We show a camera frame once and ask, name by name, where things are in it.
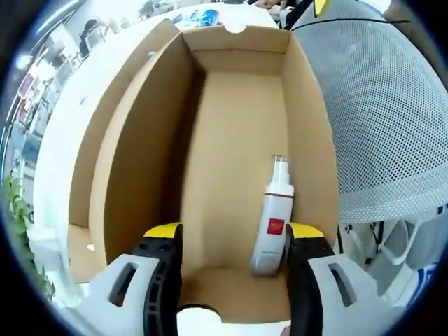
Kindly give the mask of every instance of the yellow object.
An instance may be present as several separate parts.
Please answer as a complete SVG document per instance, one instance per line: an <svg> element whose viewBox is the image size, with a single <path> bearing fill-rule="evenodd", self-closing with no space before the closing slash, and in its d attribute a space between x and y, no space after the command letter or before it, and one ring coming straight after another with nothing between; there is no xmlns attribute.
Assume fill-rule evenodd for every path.
<svg viewBox="0 0 448 336"><path fill-rule="evenodd" d="M144 237L154 238L174 238L176 234L176 228L180 225L179 222L159 225L153 227L151 230L145 232Z"/></svg>
<svg viewBox="0 0 448 336"><path fill-rule="evenodd" d="M289 226L291 226L294 238L324 237L321 231L310 225L289 223Z"/></svg>
<svg viewBox="0 0 448 336"><path fill-rule="evenodd" d="M330 0L314 0L314 15L319 16L322 14L323 9L328 2L330 2Z"/></svg>

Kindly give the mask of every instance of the cardboard box flap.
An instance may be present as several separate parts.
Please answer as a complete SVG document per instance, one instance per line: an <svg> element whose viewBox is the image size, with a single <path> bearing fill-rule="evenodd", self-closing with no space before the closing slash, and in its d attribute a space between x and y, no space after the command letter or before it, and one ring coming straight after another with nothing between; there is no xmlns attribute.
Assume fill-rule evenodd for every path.
<svg viewBox="0 0 448 336"><path fill-rule="evenodd" d="M69 201L69 222L71 224L88 228L90 192L95 173L95 162L104 133L116 106L134 76L147 63L148 53L158 52L178 33L179 30L169 20L163 20L157 24L124 61L105 91L95 92L95 94L102 95L97 105L86 107L94 109L94 111L91 112L92 117L83 135L71 180Z"/></svg>
<svg viewBox="0 0 448 336"><path fill-rule="evenodd" d="M135 76L107 128L90 198L90 231L104 264L158 223L161 185L193 63L181 35Z"/></svg>
<svg viewBox="0 0 448 336"><path fill-rule="evenodd" d="M285 53L290 36L286 30L255 26L247 26L240 33L231 33L224 26L183 32L183 38L192 52L237 49Z"/></svg>
<svg viewBox="0 0 448 336"><path fill-rule="evenodd" d="M295 40L284 57L282 83L295 186L292 220L320 229L332 244L340 213L332 130L316 76Z"/></svg>

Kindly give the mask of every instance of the cardboard box bottom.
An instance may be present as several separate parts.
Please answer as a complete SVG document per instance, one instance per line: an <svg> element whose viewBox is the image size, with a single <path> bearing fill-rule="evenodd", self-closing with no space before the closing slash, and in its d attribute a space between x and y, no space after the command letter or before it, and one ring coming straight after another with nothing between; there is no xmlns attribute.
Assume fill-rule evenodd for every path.
<svg viewBox="0 0 448 336"><path fill-rule="evenodd" d="M254 277L235 269L203 269L184 280L180 307L208 305L224 323L272 323L291 319L286 277Z"/></svg>

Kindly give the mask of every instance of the cardboard box wall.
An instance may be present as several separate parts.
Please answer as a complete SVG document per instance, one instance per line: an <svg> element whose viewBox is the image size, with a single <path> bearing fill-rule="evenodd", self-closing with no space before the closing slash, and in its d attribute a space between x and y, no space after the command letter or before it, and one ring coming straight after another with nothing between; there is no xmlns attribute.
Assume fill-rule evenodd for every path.
<svg viewBox="0 0 448 336"><path fill-rule="evenodd" d="M178 33L131 82L102 141L89 216L101 264L180 219L181 304L208 304L229 322L289 319L283 274L249 272L274 154L292 160L293 220L332 243L335 153L300 46L263 27Z"/></svg>
<svg viewBox="0 0 448 336"><path fill-rule="evenodd" d="M137 72L147 63L148 54L160 50L178 32L171 22L162 21L153 28L152 34L147 34L134 46L134 49L128 55L129 57L120 64L117 72L112 75L111 81L104 91L100 89L100 93L95 90L90 92L90 95L100 95L100 97L94 106L88 105L85 107L85 109L93 110L91 112L92 117L87 124L76 157L71 177L69 199L69 257L71 273L76 282L89 282L102 268L97 261L99 258L97 253L87 250L86 246L91 243L89 206L92 180L106 128L129 84ZM122 47L129 48L129 44L132 46L133 41L124 43ZM120 62L121 58L123 56L120 54L118 60L115 59L113 63Z"/></svg>
<svg viewBox="0 0 448 336"><path fill-rule="evenodd" d="M114 74L105 91L101 93L96 106L93 107L94 111L78 151L71 181L70 224L88 228L93 174L106 128L129 84L137 72L147 63L148 54L159 51L178 32L173 24L165 20L154 27L151 34L146 35L137 43L118 72Z"/></svg>

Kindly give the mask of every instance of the black cable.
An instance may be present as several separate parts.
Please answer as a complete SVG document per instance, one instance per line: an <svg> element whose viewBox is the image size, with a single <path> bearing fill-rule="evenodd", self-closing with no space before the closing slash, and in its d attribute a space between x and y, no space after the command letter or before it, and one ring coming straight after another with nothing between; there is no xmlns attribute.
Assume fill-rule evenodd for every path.
<svg viewBox="0 0 448 336"><path fill-rule="evenodd" d="M342 246L342 236L341 230L339 229L339 225L337 226L337 245L339 246L339 253L344 253L344 247Z"/></svg>
<svg viewBox="0 0 448 336"><path fill-rule="evenodd" d="M383 236L384 236L384 220L379 222L378 243L382 243L383 242Z"/></svg>
<svg viewBox="0 0 448 336"><path fill-rule="evenodd" d="M311 25L317 25L318 23L325 23L325 22L335 22L335 21L366 21L366 22L377 22L377 23L387 23L387 24L396 24L396 23L411 23L409 20L396 20L396 21L385 21L385 20L376 20L376 19L367 19L367 18L361 18L361 17L348 17L348 18L338 18L338 19L328 19L328 20L321 20L321 21L314 21L310 23L305 23L299 27L296 27L294 29L291 29L292 32L299 28L303 28L306 26Z"/></svg>
<svg viewBox="0 0 448 336"><path fill-rule="evenodd" d="M372 231L372 234L373 234L373 239L375 240L375 245L376 245L376 247L375 247L375 254L378 254L378 252L379 252L378 238L377 238L377 235L375 234L374 230Z"/></svg>

